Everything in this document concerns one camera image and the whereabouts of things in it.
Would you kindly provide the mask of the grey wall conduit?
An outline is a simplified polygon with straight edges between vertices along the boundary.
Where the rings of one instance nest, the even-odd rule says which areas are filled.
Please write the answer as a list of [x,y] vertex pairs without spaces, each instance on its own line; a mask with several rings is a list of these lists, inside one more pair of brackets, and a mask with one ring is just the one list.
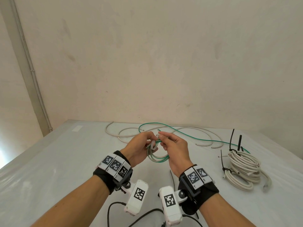
[[14,20],[14,25],[11,26],[13,49],[21,70],[25,86],[36,115],[40,130],[43,137],[53,131],[50,119],[48,117],[40,88],[38,85],[36,71],[29,53],[28,45],[25,39],[25,34],[21,25],[21,20],[18,14],[15,0],[7,0],[10,7],[10,14]]

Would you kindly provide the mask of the person's right forearm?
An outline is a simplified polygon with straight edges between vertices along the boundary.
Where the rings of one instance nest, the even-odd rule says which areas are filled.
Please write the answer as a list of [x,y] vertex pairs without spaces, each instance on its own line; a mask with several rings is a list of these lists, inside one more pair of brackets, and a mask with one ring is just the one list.
[[220,194],[214,194],[200,208],[208,227],[256,227]]

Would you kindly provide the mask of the person's left forearm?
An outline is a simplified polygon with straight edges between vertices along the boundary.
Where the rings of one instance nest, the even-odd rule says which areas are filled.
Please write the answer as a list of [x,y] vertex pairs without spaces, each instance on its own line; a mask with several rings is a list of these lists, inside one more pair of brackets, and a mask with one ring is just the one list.
[[74,189],[30,227],[89,227],[109,196],[96,175]]

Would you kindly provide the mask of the person's right hand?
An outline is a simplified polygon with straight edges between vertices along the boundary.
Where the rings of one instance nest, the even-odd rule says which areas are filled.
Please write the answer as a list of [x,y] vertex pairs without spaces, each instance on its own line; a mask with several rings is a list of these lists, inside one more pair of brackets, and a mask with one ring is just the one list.
[[173,133],[159,131],[158,134],[160,140],[173,140],[173,151],[167,154],[169,166],[173,174],[179,178],[184,171],[194,165],[189,156],[187,141]]

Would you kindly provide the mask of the person's left hand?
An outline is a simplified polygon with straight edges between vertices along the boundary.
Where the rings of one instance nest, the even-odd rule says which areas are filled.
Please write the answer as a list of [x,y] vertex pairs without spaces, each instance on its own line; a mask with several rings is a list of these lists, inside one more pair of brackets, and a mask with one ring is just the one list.
[[147,158],[147,152],[143,152],[143,147],[147,140],[155,140],[158,138],[153,132],[142,132],[133,137],[125,148],[120,152],[129,161],[132,168],[143,162]]

